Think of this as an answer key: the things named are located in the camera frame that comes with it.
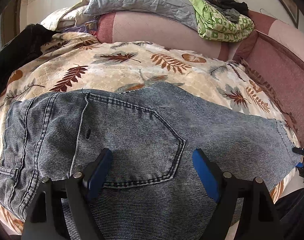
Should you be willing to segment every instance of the striped denim fabric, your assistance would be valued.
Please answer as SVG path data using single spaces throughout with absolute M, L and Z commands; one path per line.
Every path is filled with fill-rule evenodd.
M 192 163 L 201 148 L 237 178 L 271 190 L 299 162 L 283 124 L 234 112 L 169 83 L 126 94 L 46 93 L 12 103 L 0 160 L 0 203 L 24 220 L 42 177 L 65 179 L 103 148 L 113 162 L 90 202 L 106 239 L 199 239 L 215 202 Z M 79 239 L 63 200 L 71 239 Z M 241 212 L 238 202 L 234 221 Z

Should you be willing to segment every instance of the silver bolt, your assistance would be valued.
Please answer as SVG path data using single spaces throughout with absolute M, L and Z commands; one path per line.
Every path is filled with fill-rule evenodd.
M 232 178 L 232 174 L 228 171 L 226 171 L 225 173 L 223 173 L 223 176 L 227 179 Z
M 42 183 L 47 183 L 50 180 L 50 178 L 48 176 L 44 176 L 42 178 Z
M 263 182 L 263 180 L 262 180 L 260 177 L 256 177 L 256 178 L 255 178 L 255 181 L 256 181 L 257 183 L 262 183 L 262 182 Z
M 81 176 L 82 176 L 82 172 L 80 172 L 80 171 L 73 173 L 73 178 L 75 178 L 75 179 L 78 179 Z

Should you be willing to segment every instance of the dark pants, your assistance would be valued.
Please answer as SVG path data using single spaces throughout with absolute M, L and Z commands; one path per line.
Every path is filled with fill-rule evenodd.
M 280 198 L 275 206 L 284 231 L 284 240 L 304 240 L 304 188 Z

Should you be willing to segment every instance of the folded green blanket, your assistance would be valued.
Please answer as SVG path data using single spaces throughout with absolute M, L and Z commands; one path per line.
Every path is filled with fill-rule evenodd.
M 237 42 L 245 39 L 254 30 L 253 21 L 239 16 L 237 24 L 227 20 L 205 0 L 189 0 L 195 9 L 197 30 L 202 38 L 210 41 Z

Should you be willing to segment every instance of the gray quilted cover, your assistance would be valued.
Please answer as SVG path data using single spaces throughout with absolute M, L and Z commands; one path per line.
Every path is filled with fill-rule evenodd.
M 197 30 L 195 10 L 188 0 L 90 0 L 84 13 L 102 15 L 123 10 L 155 13 Z

